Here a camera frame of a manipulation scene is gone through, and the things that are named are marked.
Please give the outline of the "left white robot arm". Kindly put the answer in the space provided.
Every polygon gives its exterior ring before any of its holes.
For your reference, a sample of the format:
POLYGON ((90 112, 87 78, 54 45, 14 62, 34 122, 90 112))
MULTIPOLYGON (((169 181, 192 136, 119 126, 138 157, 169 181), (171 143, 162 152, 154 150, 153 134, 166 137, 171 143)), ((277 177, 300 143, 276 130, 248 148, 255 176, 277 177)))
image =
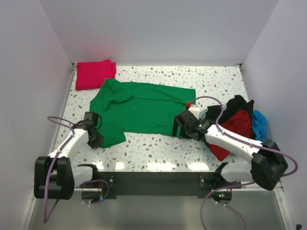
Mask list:
POLYGON ((38 199, 62 199, 72 197, 74 189, 82 184, 94 188, 99 184, 98 168, 94 164, 79 164, 74 170, 71 162, 84 146, 97 149, 104 136, 98 130, 102 117, 86 112, 83 120, 69 127, 66 139, 50 154, 35 161, 34 196, 38 199))

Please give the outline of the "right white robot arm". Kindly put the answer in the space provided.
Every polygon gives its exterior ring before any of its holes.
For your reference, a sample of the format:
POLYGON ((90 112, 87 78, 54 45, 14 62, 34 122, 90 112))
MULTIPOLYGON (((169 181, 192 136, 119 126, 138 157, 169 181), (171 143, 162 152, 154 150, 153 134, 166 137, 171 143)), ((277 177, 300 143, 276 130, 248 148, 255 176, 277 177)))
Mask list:
POLYGON ((197 119, 188 109, 175 116, 173 135, 178 128, 189 138, 216 145, 243 158, 251 165, 252 180, 263 189, 273 190, 288 169, 278 145, 272 140, 261 142, 245 138, 220 127, 213 120, 197 119))

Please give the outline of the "green t-shirt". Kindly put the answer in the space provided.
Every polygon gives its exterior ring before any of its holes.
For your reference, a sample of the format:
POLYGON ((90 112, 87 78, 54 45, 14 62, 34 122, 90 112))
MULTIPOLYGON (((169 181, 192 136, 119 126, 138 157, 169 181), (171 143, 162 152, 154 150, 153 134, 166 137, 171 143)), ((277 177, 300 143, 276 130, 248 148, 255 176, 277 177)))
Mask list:
POLYGON ((193 88, 106 80, 89 110, 102 117, 102 148, 126 141, 125 133, 171 136, 174 117, 196 97, 193 88))

